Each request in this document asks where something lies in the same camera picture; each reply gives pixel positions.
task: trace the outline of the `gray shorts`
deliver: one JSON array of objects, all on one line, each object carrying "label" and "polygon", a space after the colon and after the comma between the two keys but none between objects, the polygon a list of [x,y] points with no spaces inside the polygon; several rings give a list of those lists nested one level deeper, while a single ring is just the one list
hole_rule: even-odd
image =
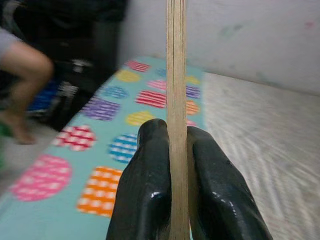
[{"label": "gray shorts", "polygon": [[19,38],[0,27],[0,64],[6,51],[16,41],[19,41]]}]

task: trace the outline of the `person's leg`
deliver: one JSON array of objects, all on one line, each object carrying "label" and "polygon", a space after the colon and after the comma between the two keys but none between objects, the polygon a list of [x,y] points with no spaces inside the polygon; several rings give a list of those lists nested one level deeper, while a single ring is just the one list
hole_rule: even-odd
[{"label": "person's leg", "polygon": [[53,74],[53,64],[40,51],[17,40],[1,57],[0,69],[20,78],[11,91],[11,104],[0,112],[0,121],[10,127],[20,144],[33,144],[26,128],[26,111]]}]

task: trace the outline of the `bed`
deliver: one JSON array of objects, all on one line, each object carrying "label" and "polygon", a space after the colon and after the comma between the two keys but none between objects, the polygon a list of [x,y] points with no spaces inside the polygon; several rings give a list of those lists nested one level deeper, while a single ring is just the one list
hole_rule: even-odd
[{"label": "bed", "polygon": [[[188,125],[245,177],[275,240],[320,235],[320,97],[187,68]],[[139,126],[166,118],[165,62],[128,61],[0,199],[3,240],[104,240]]]}]

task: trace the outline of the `wooden stick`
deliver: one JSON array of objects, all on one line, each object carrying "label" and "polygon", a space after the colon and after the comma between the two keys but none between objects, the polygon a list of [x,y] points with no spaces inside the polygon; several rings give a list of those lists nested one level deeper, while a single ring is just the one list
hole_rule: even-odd
[{"label": "wooden stick", "polygon": [[189,240],[185,0],[167,0],[166,102],[172,186],[170,240]]}]

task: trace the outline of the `bare foot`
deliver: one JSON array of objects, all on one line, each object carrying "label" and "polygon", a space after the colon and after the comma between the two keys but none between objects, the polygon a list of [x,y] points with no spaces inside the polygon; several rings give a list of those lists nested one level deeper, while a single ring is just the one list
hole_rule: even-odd
[{"label": "bare foot", "polygon": [[36,140],[28,133],[24,119],[8,111],[0,112],[0,122],[7,125],[19,144],[31,145]]}]

